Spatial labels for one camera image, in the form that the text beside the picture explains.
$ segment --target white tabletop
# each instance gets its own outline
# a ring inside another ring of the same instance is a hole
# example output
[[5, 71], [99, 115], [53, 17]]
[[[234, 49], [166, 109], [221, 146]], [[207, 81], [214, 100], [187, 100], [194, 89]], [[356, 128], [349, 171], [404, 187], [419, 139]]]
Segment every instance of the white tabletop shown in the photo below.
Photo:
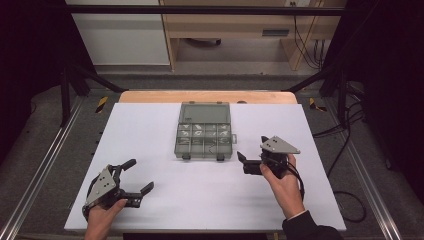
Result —
[[91, 180], [107, 165], [135, 158], [121, 174], [121, 188], [155, 188], [140, 208], [125, 208], [112, 228], [122, 232], [272, 232], [284, 215], [262, 176], [246, 175], [236, 151], [260, 159], [261, 136], [279, 136], [301, 153], [305, 207], [318, 225], [346, 230], [303, 109], [298, 104], [230, 104], [231, 159], [183, 161], [174, 154], [179, 103], [117, 103], [75, 200], [65, 229], [85, 231], [81, 213]]

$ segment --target cabinet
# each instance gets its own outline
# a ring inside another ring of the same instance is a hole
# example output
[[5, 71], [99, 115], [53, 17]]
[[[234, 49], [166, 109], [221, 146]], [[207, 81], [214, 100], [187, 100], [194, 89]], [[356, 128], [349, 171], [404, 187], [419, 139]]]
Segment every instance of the cabinet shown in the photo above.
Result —
[[[288, 0], [160, 0], [160, 4], [284, 7], [286, 1]], [[343, 7], [345, 4], [346, 0], [310, 0], [308, 7]], [[339, 19], [338, 16], [298, 16], [296, 25], [300, 37], [308, 45], [311, 40], [332, 39]], [[293, 16], [164, 14], [163, 21], [172, 69], [175, 67], [181, 38], [280, 38], [292, 70], [299, 68], [305, 51], [299, 36], [296, 38], [300, 49], [296, 46]]]
[[[67, 4], [158, 5], [157, 0], [66, 0]], [[72, 14], [95, 66], [169, 65], [159, 14]]]

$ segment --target clear plastic box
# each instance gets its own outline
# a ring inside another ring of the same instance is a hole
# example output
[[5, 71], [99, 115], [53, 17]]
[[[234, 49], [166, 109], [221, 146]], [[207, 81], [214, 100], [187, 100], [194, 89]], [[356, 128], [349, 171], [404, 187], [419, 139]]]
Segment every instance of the clear plastic box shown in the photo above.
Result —
[[229, 103], [181, 104], [175, 141], [177, 158], [229, 159], [233, 153]]

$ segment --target wire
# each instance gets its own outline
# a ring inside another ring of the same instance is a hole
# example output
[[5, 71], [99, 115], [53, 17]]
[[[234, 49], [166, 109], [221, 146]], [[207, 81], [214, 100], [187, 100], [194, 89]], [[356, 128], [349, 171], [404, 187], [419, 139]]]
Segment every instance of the wire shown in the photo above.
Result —
[[[317, 64], [312, 60], [311, 56], [309, 55], [308, 49], [306, 48], [305, 43], [303, 42], [302, 36], [300, 36], [300, 33], [297, 29], [297, 21], [296, 21], [296, 15], [293, 15], [293, 19], [294, 19], [294, 43], [297, 46], [297, 49], [299, 49], [300, 53], [302, 54], [303, 58], [305, 59], [306, 63], [308, 64], [309, 67], [313, 68], [313, 69], [319, 69]], [[309, 58], [309, 61], [311, 61], [313, 63], [313, 65], [315, 66], [311, 66], [311, 64], [309, 63], [308, 59], [305, 57], [304, 52], [302, 51], [302, 49], [299, 47], [299, 44], [297, 44], [297, 39], [296, 39], [296, 35], [299, 35], [300, 38], [300, 42], [303, 45], [303, 49], [305, 49], [306, 55]]]
[[[357, 115], [357, 114], [359, 114], [359, 113], [362, 113], [362, 112], [363, 112], [363, 110], [362, 110], [362, 109], [361, 109], [361, 110], [358, 110], [357, 112], [355, 112], [354, 114], [352, 114], [352, 116], [350, 116], [350, 111], [351, 111], [351, 109], [352, 109], [354, 106], [356, 106], [356, 105], [358, 105], [358, 104], [361, 104], [361, 103], [362, 103], [361, 101], [355, 102], [355, 103], [353, 103], [352, 105], [350, 105], [350, 106], [347, 108], [347, 110], [346, 110], [346, 115], [347, 115], [347, 117], [346, 117], [346, 119], [347, 119], [346, 128], [347, 128], [347, 131], [348, 131], [348, 135], [347, 135], [347, 137], [346, 137], [345, 143], [343, 144], [343, 147], [340, 149], [340, 151], [339, 151], [339, 153], [337, 154], [337, 156], [336, 156], [335, 160], [333, 161], [333, 163], [332, 163], [332, 165], [331, 165], [330, 169], [328, 170], [327, 178], [330, 178], [330, 174], [331, 174], [332, 170], [334, 169], [334, 166], [336, 165], [336, 163], [337, 163], [337, 162], [338, 162], [338, 160], [340, 159], [340, 156], [341, 156], [341, 154], [343, 153], [343, 150], [346, 148], [347, 144], [349, 143], [349, 139], [350, 139], [350, 135], [351, 135], [351, 128], [350, 128], [350, 127], [351, 127], [351, 125], [352, 125], [353, 123], [355, 123], [356, 121], [358, 121], [359, 119], [361, 119], [361, 118], [362, 118], [362, 116], [361, 116], [361, 117], [359, 117], [359, 118], [357, 118], [357, 119], [355, 119], [355, 120], [351, 121], [351, 119], [352, 119], [355, 115]], [[353, 194], [353, 193], [346, 192], [346, 191], [333, 191], [333, 193], [334, 193], [334, 194], [345, 194], [345, 195], [348, 195], [348, 196], [350, 196], [350, 197], [354, 198], [354, 199], [355, 199], [355, 200], [356, 200], [356, 201], [357, 201], [357, 202], [361, 205], [361, 208], [362, 208], [362, 216], [361, 216], [360, 218], [352, 219], [352, 218], [348, 218], [348, 217], [346, 217], [346, 216], [343, 216], [343, 214], [342, 214], [342, 218], [343, 218], [344, 220], [346, 220], [346, 221], [348, 221], [348, 222], [352, 222], [352, 223], [360, 223], [360, 222], [362, 222], [362, 221], [364, 221], [364, 220], [365, 220], [365, 218], [367, 217], [367, 209], [366, 209], [366, 207], [365, 207], [364, 203], [361, 201], [361, 199], [359, 199], [359, 197], [358, 197], [358, 196], [356, 196], [356, 195], [355, 195], [355, 194]]]
[[346, 124], [346, 129], [347, 129], [347, 137], [345, 140], [345, 143], [343, 144], [342, 148], [340, 149], [339, 153], [336, 156], [336, 159], [334, 159], [333, 163], [331, 164], [330, 169], [328, 170], [327, 173], [327, 178], [330, 177], [331, 172], [333, 171], [334, 166], [336, 165], [336, 163], [339, 161], [340, 156], [343, 153], [343, 150], [346, 148], [347, 144], [349, 143], [349, 139], [350, 139], [350, 124], [349, 124], [349, 120], [350, 120], [350, 110], [352, 109], [352, 107], [354, 107], [355, 105], [361, 104], [361, 101], [353, 103], [352, 105], [350, 105], [350, 107], [347, 108], [346, 110], [346, 114], [347, 114], [347, 124]]
[[[355, 117], [356, 115], [358, 115], [360, 113], [363, 113], [363, 110], [362, 109], [359, 110], [359, 111], [357, 111], [357, 112], [355, 112], [354, 114], [352, 114], [352, 116], [350, 116], [350, 118], [348, 119], [350, 125], [353, 125], [355, 122], [357, 122], [358, 120], [360, 120], [360, 119], [362, 119], [364, 117], [363, 115], [361, 115], [358, 118], [356, 118], [354, 120], [351, 120], [351, 119], [353, 119], [353, 117]], [[326, 136], [329, 136], [329, 135], [333, 135], [335, 133], [343, 132], [344, 130], [345, 129], [343, 129], [342, 124], [340, 123], [340, 124], [338, 124], [338, 125], [330, 128], [330, 129], [324, 130], [322, 132], [314, 133], [314, 134], [312, 134], [312, 136], [314, 138], [321, 138], [321, 137], [326, 137]]]
[[360, 222], [362, 222], [362, 221], [364, 221], [364, 220], [365, 220], [365, 218], [367, 217], [367, 208], [365, 207], [364, 203], [361, 201], [361, 199], [359, 199], [359, 197], [358, 197], [358, 196], [356, 196], [356, 195], [355, 195], [355, 194], [353, 194], [353, 193], [346, 192], [346, 191], [333, 191], [333, 193], [334, 193], [334, 194], [345, 194], [345, 195], [351, 196], [351, 197], [353, 197], [354, 199], [356, 199], [356, 201], [358, 201], [358, 203], [359, 203], [359, 204], [361, 205], [361, 207], [362, 207], [362, 216], [361, 216], [360, 218], [352, 219], [352, 218], [345, 217], [345, 216], [343, 216], [343, 214], [342, 214], [342, 218], [343, 218], [344, 220], [346, 220], [346, 221], [348, 221], [348, 222], [353, 222], [353, 223], [360, 223]]

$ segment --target hand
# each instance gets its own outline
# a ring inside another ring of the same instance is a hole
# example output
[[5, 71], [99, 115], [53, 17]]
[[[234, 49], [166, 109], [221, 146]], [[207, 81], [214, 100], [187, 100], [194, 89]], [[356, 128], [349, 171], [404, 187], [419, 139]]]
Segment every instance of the hand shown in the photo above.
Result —
[[[296, 158], [293, 154], [288, 154], [288, 160], [296, 167]], [[296, 176], [290, 171], [285, 171], [282, 178], [278, 179], [265, 164], [261, 164], [260, 168], [287, 219], [305, 211]]]
[[88, 226], [85, 232], [85, 240], [103, 240], [107, 238], [109, 229], [116, 215], [125, 207], [127, 199], [117, 201], [111, 208], [104, 210], [95, 206], [88, 215]]

